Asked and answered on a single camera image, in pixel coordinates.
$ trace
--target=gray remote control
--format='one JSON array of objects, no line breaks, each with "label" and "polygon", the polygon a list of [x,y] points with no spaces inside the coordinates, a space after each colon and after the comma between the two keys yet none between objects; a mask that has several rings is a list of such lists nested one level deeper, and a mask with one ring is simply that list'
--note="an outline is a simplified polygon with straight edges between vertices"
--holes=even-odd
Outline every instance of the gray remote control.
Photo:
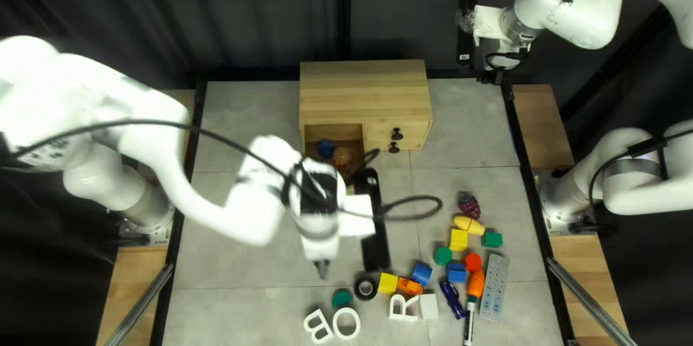
[{"label": "gray remote control", "polygon": [[481,295],[481,306],[479,316],[491,322],[500,322],[503,314],[503,295],[505,294],[505,284],[508,280],[508,264],[510,261],[498,254],[489,256],[489,263],[486,269],[486,284],[484,294]]}]

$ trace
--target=robotic arm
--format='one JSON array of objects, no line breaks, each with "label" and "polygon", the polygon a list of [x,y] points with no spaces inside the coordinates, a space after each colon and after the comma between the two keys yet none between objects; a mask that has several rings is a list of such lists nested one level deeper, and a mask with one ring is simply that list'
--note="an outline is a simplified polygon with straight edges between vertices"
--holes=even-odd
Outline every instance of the robotic arm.
[{"label": "robotic arm", "polygon": [[[520,52],[530,49],[543,30],[549,30],[580,48],[599,49],[613,38],[623,0],[515,0],[512,7],[497,9],[477,5],[473,35],[477,46],[489,39],[485,53]],[[693,48],[693,11],[690,0],[658,0],[670,12],[683,45]],[[519,59],[492,55],[489,61],[505,69]]]},{"label": "robotic arm", "polygon": [[[471,14],[473,36],[487,60],[486,70],[509,70],[521,63],[532,42],[549,30],[580,48],[599,49],[613,38],[623,0],[515,0],[498,9],[475,6]],[[671,14],[683,45],[693,49],[693,2],[658,0]],[[458,19],[463,30],[466,19]],[[693,120],[669,128],[665,136],[693,129]],[[590,183],[600,167],[628,147],[651,139],[642,129],[616,129],[605,135],[592,153],[558,183],[541,188],[542,207],[554,221],[576,222],[589,208]],[[664,150],[667,179],[661,176],[656,151],[625,156],[601,173],[593,197],[613,213],[636,215],[693,209],[693,137],[680,137]]]},{"label": "robotic arm", "polygon": [[[0,42],[0,154],[12,154],[69,129],[126,119],[187,123],[188,111],[176,100],[91,59],[60,54],[43,40],[17,36]],[[123,211],[140,232],[165,227],[170,201],[186,216],[225,236],[266,245],[289,208],[301,232],[306,257],[321,277],[337,256],[340,236],[375,232],[368,195],[347,196],[341,175],[330,165],[305,159],[281,138],[253,140],[250,150],[282,173],[295,166],[296,182],[323,196],[316,204],[296,185],[246,156],[223,207],[205,200],[182,167],[183,131],[163,125],[122,125],[57,140],[14,161],[14,168],[63,170],[66,189]],[[148,165],[163,191],[151,187],[121,154]]]}]

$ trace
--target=drawer knob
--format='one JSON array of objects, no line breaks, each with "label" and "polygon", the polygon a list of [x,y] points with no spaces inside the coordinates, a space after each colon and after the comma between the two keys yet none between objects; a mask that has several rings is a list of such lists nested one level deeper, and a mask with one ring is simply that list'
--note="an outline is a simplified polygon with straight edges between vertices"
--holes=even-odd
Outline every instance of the drawer knob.
[{"label": "drawer knob", "polygon": [[390,154],[396,154],[399,152],[399,147],[397,147],[397,142],[393,141],[390,143],[390,148],[387,150]]},{"label": "drawer knob", "polygon": [[391,136],[392,140],[402,140],[404,138],[404,135],[399,133],[399,128],[393,128],[392,130],[394,131],[394,133]]}]

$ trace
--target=black tape roll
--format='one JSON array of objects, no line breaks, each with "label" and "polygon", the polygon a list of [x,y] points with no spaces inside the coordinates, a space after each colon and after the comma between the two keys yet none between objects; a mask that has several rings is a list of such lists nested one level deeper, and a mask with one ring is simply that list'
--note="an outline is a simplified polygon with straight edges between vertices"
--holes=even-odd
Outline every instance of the black tape roll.
[{"label": "black tape roll", "polygon": [[353,294],[359,300],[367,302],[378,294],[378,287],[373,279],[368,277],[359,278],[353,285]]}]

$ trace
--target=yellow cube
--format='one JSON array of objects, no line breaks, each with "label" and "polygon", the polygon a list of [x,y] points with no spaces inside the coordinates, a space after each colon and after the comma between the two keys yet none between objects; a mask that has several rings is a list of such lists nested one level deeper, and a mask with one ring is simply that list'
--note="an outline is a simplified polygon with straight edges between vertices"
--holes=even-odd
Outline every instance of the yellow cube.
[{"label": "yellow cube", "polygon": [[467,248],[467,231],[461,229],[453,229],[450,235],[450,250],[464,251]]},{"label": "yellow cube", "polygon": [[386,295],[394,295],[397,291],[397,279],[399,277],[392,274],[380,273],[380,283],[378,283],[378,292]]}]

